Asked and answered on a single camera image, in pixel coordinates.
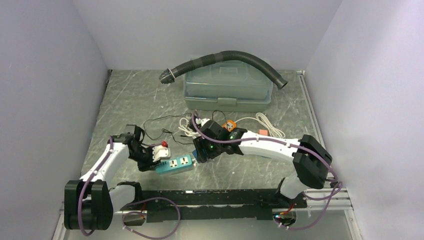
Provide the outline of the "teal power strip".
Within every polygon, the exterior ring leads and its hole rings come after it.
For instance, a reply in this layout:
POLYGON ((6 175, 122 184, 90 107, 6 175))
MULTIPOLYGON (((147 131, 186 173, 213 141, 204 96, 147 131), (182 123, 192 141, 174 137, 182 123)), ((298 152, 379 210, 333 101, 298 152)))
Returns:
POLYGON ((156 167, 155 172, 159 175, 172 175, 189 171, 193 168, 194 161, 189 154, 181 155, 173 159, 163 160, 156 167))

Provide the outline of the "orange power strip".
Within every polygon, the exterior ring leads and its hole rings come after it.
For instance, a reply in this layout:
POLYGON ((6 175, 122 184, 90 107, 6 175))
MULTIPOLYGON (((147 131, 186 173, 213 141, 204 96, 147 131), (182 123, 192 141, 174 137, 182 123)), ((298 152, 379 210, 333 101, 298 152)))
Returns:
POLYGON ((236 127, 237 127, 237 124, 233 121, 233 120, 227 120, 223 125, 222 125, 222 127, 224 128, 224 129, 226 129, 228 132, 231 132, 231 131, 233 131, 236 127))

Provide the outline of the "pink small block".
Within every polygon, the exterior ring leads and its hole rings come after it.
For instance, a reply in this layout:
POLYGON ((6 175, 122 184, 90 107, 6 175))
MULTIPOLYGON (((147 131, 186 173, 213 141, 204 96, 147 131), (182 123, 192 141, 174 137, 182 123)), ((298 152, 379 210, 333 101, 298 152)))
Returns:
POLYGON ((259 135, 262 135, 262 136, 268 136, 269 132, 268 132, 268 130, 266 130, 266 129, 260 129, 260 130, 258 131, 258 134, 259 134, 259 135))

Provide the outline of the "blue cube socket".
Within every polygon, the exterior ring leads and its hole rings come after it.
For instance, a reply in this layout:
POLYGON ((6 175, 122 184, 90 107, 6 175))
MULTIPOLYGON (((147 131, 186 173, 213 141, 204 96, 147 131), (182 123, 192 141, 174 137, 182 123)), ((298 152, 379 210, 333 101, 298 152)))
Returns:
POLYGON ((192 152, 191 152, 191 155, 192 155, 192 162, 193 163, 198 163, 198 152, 197 152, 197 150, 193 150, 192 152))

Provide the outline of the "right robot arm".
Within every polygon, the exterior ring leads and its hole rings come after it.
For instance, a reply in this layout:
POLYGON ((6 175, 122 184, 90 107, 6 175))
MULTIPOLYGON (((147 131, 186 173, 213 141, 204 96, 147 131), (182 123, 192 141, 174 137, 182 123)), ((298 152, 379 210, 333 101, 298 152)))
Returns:
POLYGON ((289 207, 295 198, 308 189, 321 190, 328 181, 332 157, 311 135, 301 139, 284 139, 265 136, 245 128, 232 131, 221 127, 202 127, 193 139, 196 157, 201 163, 226 153, 252 155, 291 163, 294 172, 283 178, 276 188, 275 200, 289 207))

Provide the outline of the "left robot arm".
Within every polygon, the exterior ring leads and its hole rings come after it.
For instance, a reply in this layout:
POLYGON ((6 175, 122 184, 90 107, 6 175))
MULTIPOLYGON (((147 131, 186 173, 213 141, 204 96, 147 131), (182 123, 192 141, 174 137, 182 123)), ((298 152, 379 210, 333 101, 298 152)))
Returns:
POLYGON ((124 182, 113 191, 108 182, 119 167, 131 159, 141 172, 153 170, 160 162, 155 156, 167 143, 144 144, 145 131, 135 125, 126 125, 124 132, 109 136, 103 154, 94 166, 78 180, 70 180, 64 188, 64 226, 80 230, 89 236, 95 230, 106 230, 113 215, 126 205, 131 210, 144 203, 141 187, 135 182, 124 182))

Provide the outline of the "translucent green storage box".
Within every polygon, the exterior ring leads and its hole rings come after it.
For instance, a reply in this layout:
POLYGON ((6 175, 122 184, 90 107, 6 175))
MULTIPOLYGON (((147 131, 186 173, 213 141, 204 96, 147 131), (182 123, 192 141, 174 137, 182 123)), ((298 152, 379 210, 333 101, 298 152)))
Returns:
POLYGON ((218 62, 183 76, 183 98, 190 110, 263 112, 271 103, 273 82, 237 60, 218 62))

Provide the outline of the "aluminium rail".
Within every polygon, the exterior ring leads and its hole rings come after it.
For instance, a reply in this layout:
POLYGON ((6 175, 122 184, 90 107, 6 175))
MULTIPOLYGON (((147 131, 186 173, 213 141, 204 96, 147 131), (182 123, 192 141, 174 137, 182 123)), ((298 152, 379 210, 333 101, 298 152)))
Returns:
POLYGON ((306 209, 317 210, 328 205, 329 210, 347 210, 352 207, 348 194, 339 192, 328 199, 312 200, 299 194, 288 199, 273 189, 227 189, 227 190, 142 190, 135 187, 135 196, 130 203, 113 203, 108 189, 87 190, 78 210, 81 191, 65 190, 64 214, 75 221, 78 213, 83 219, 100 220, 123 210, 140 210, 145 206, 147 214, 170 216, 170 210, 179 207, 182 217, 198 219, 202 215, 209 218, 253 218, 265 219, 271 210, 306 209))

